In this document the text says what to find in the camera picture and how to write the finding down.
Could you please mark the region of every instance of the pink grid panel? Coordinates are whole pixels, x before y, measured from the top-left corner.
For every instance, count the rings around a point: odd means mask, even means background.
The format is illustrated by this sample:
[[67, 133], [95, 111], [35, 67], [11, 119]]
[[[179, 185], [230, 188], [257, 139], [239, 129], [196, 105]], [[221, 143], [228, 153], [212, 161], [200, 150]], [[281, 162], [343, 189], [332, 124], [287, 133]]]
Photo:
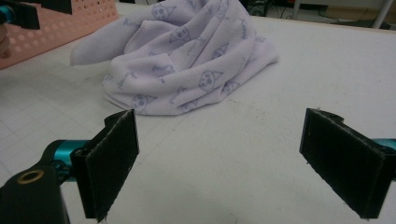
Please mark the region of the pink grid panel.
[[73, 15], [35, 5], [40, 20], [40, 30], [24, 30], [6, 24], [11, 42], [11, 56], [8, 58], [0, 56], [0, 69], [88, 35], [119, 17], [114, 0], [71, 1]]

